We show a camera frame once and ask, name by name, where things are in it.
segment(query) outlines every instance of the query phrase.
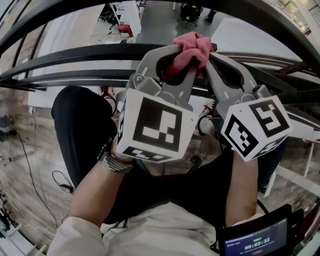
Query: wooden floor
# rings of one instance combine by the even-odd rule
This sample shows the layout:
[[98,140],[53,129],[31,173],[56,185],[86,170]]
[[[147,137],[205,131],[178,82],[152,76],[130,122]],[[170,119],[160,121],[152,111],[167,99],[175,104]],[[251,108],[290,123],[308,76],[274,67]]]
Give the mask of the wooden floor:
[[[0,114],[9,114],[14,127],[25,145],[31,166],[35,186],[57,219],[58,226],[66,216],[72,196],[63,192],[52,179],[54,170],[67,173],[56,137],[50,109],[30,108],[27,106],[28,92],[0,89]],[[306,167],[310,148],[301,140],[291,139],[281,162],[283,167],[302,174]],[[199,155],[204,164],[220,154],[220,145],[216,140],[191,141],[185,158],[166,165],[165,173],[182,174],[191,167],[190,158]],[[7,166],[0,167],[0,187],[7,195],[8,207],[12,217],[23,224],[22,233],[38,247],[49,245],[56,232],[54,218],[37,197],[32,186],[31,176],[22,144],[17,137],[11,137],[0,146],[0,155],[12,159]],[[312,160],[320,160],[320,146],[315,145]],[[161,175],[162,166],[149,164],[154,175]],[[320,165],[314,164],[309,177],[320,183]],[[56,173],[60,183],[66,181]],[[316,196],[293,183],[277,177],[273,190],[267,199],[262,198],[266,207],[272,211],[284,204],[291,204],[294,209],[312,206]]]

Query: office chair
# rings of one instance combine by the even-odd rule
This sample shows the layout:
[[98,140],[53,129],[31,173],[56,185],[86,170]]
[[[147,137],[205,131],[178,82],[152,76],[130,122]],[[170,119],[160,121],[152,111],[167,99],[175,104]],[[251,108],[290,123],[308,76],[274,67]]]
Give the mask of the office chair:
[[200,6],[195,7],[188,4],[182,4],[180,8],[181,19],[178,19],[177,22],[186,22],[185,27],[188,26],[188,23],[192,23],[197,27],[198,25],[195,23],[195,21],[199,19],[202,11],[203,8]]

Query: pink towel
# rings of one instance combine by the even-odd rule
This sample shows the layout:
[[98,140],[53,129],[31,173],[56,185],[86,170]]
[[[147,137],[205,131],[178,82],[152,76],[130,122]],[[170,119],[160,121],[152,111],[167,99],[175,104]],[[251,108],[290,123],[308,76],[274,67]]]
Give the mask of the pink towel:
[[180,46],[182,53],[174,58],[173,63],[167,68],[166,74],[174,76],[182,71],[196,57],[199,61],[196,76],[201,74],[201,69],[209,60],[209,53],[214,52],[210,37],[204,37],[196,32],[190,32],[176,37],[175,45]]

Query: digital timer display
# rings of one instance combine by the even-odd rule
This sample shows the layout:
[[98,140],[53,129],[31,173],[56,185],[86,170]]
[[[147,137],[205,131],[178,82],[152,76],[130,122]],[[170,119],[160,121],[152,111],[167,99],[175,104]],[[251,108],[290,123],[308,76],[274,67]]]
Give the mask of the digital timer display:
[[286,242],[287,218],[257,232],[225,241],[225,255],[263,256],[284,247]]

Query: floor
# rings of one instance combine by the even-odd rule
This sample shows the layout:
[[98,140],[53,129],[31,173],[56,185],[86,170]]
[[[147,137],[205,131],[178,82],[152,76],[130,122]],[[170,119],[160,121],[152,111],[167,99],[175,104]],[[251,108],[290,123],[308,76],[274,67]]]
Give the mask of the floor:
[[[159,4],[160,2],[157,1],[148,2],[145,14],[142,17],[142,33],[138,38],[140,42],[153,43],[154,37],[157,37],[162,40],[161,44],[170,44],[174,37],[185,32],[183,31],[183,24],[173,22],[179,19],[179,13],[172,10],[172,3],[163,2],[163,6]],[[171,21],[166,22],[167,25],[163,27],[172,27],[165,27],[159,31],[145,29],[146,26],[144,24],[148,22],[148,19],[150,19],[150,22],[162,21],[160,16],[153,16],[149,8],[157,8],[159,12],[168,13],[168,19]],[[204,10],[202,15],[206,15],[207,11],[209,10]],[[203,34],[204,30],[207,29],[208,33],[209,31],[210,33],[213,32],[215,28],[205,24],[203,16],[198,21],[197,32]],[[29,51],[28,44],[24,45],[22,56],[28,55]],[[13,46],[11,51],[7,51],[1,58],[0,69],[10,68],[9,63],[13,58],[12,54],[14,52]],[[58,170],[66,175],[68,175],[68,172],[57,141],[50,108],[29,107],[28,97],[29,93],[25,91],[0,88],[0,116],[4,114],[11,116],[14,127],[25,146],[35,187],[56,217],[57,226],[59,226],[62,219],[68,214],[72,195],[63,192],[56,185],[52,178],[52,172]],[[281,165],[303,174],[309,150],[308,145],[301,140],[290,139]],[[191,167],[190,158],[193,155],[199,155],[205,164],[215,159],[219,154],[220,145],[217,140],[193,139],[183,159],[165,165],[165,174],[186,173]],[[8,141],[1,144],[0,155],[12,160],[6,166],[0,166],[0,189],[7,196],[7,206],[12,212],[12,218],[19,224],[23,224],[21,232],[32,243],[38,247],[43,244],[50,245],[56,232],[56,223],[33,188],[29,167],[20,140],[16,136],[10,137]],[[308,178],[318,183],[320,183],[319,160],[320,145],[317,144],[314,146],[313,164],[309,170]],[[163,173],[162,165],[148,164],[147,167],[153,175],[161,175]],[[66,183],[58,173],[55,177],[59,183]],[[311,207],[317,199],[313,194],[279,176],[275,180],[269,197],[264,198],[263,194],[260,194],[259,198],[270,211],[284,204],[291,204],[294,209],[306,209]]]

